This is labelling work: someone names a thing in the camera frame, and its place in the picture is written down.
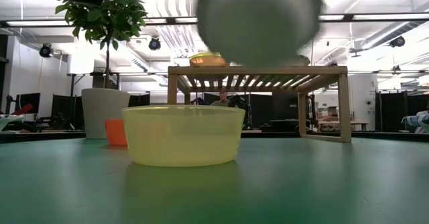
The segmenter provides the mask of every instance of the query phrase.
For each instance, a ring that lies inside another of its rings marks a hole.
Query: yellow object
[[[191,66],[228,66],[229,63],[219,53],[200,53],[189,58]]]
[[[245,111],[235,107],[148,106],[123,110],[128,153],[149,166],[208,166],[238,153]]]

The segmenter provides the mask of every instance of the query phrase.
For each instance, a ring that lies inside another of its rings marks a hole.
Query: desk
[[[334,131],[339,130],[339,121],[319,121],[319,131]],[[361,126],[361,131],[367,131],[367,124],[368,122],[364,121],[350,121],[350,124],[353,126],[353,130],[355,130],[356,125]],[[327,125],[337,125],[337,127],[327,127]]]
[[[134,164],[107,141],[1,144],[0,217],[14,224],[427,224],[428,156],[428,144],[395,140],[247,138],[235,162],[162,168]]]

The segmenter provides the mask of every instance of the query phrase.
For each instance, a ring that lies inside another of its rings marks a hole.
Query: white planter
[[[122,119],[129,94],[113,89],[83,89],[82,104],[87,139],[105,139],[105,120]]]

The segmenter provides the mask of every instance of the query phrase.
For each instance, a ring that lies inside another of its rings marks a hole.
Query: fluorescent light
[[[319,15],[319,20],[343,20],[344,15]]]
[[[69,26],[65,20],[6,21],[11,27]]]
[[[369,74],[374,73],[372,70],[350,70],[349,74]]]
[[[176,23],[196,23],[196,17],[182,17],[176,18]]]
[[[151,18],[149,18],[149,19],[144,19],[144,20],[145,20],[145,23],[148,24],[148,25],[159,24],[159,23],[167,23],[167,19],[151,19]]]
[[[361,14],[355,15],[353,20],[395,20],[429,19],[429,13],[390,13],[390,14]]]
[[[147,76],[148,73],[142,72],[142,73],[120,73],[120,76]]]
[[[129,94],[148,93],[148,91],[127,91]]]

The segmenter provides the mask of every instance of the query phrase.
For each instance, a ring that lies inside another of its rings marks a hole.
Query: wooden table
[[[306,96],[309,92],[338,83],[340,137],[308,135]],[[190,104],[191,92],[285,92],[298,95],[301,137],[336,142],[351,142],[349,82],[346,66],[296,66],[291,68],[248,69],[242,66],[205,66],[168,68],[168,104],[177,104],[177,90]]]

